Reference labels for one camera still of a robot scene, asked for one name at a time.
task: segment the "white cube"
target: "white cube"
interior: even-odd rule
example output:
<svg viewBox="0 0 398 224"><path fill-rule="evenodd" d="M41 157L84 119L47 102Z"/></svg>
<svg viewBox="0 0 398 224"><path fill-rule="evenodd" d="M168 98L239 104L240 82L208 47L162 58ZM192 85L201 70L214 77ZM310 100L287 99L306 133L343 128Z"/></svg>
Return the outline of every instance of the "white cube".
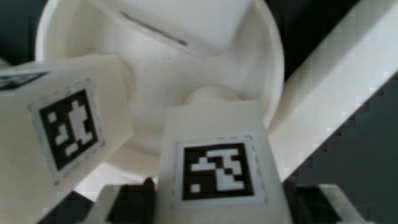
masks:
<svg viewBox="0 0 398 224"><path fill-rule="evenodd" d="M118 22L200 57L228 49L251 0L91 0Z"/></svg>
<svg viewBox="0 0 398 224"><path fill-rule="evenodd" d="M0 72L0 223L38 223L134 135L114 56Z"/></svg>

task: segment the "white block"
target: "white block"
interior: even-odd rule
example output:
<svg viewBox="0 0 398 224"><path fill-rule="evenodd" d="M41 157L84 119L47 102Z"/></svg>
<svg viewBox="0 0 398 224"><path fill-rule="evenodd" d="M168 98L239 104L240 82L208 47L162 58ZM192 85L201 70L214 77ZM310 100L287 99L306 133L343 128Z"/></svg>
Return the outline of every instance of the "white block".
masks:
<svg viewBox="0 0 398 224"><path fill-rule="evenodd" d="M173 107L157 224L290 224L256 101Z"/></svg>
<svg viewBox="0 0 398 224"><path fill-rule="evenodd" d="M0 72L0 223L38 223L132 137L114 56Z"/></svg>
<svg viewBox="0 0 398 224"><path fill-rule="evenodd" d="M251 0L91 0L120 23L200 57L228 49Z"/></svg>

